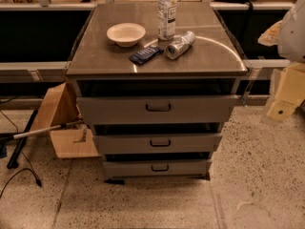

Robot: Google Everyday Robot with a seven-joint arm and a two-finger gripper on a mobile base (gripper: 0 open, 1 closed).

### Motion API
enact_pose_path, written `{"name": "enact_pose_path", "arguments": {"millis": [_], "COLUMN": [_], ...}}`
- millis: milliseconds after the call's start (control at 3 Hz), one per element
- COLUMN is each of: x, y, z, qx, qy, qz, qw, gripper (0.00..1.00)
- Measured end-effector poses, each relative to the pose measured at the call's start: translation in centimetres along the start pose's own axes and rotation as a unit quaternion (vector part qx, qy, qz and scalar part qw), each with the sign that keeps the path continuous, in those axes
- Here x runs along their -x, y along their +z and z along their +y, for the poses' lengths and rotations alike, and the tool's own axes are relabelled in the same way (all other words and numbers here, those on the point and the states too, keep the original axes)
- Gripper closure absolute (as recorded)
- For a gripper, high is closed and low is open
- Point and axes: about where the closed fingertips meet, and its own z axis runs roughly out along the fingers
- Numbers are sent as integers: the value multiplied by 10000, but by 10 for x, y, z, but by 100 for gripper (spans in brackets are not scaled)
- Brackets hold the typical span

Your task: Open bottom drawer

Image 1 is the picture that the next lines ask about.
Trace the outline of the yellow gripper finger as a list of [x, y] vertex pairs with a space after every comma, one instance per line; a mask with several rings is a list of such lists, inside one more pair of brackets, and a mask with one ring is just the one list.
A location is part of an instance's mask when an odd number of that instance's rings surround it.
[[274, 97], [266, 116], [284, 122], [305, 101], [305, 64], [291, 63], [279, 73]]
[[263, 46], [271, 47], [277, 44], [280, 26], [282, 21], [278, 21], [265, 30], [258, 38], [258, 43]]

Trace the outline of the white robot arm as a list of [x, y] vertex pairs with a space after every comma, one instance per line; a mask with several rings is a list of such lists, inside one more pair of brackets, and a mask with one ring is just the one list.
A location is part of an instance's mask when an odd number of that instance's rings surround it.
[[305, 0], [297, 0], [281, 21], [258, 38], [264, 46], [277, 45], [278, 54], [290, 61], [280, 73], [266, 117], [284, 122], [305, 100]]

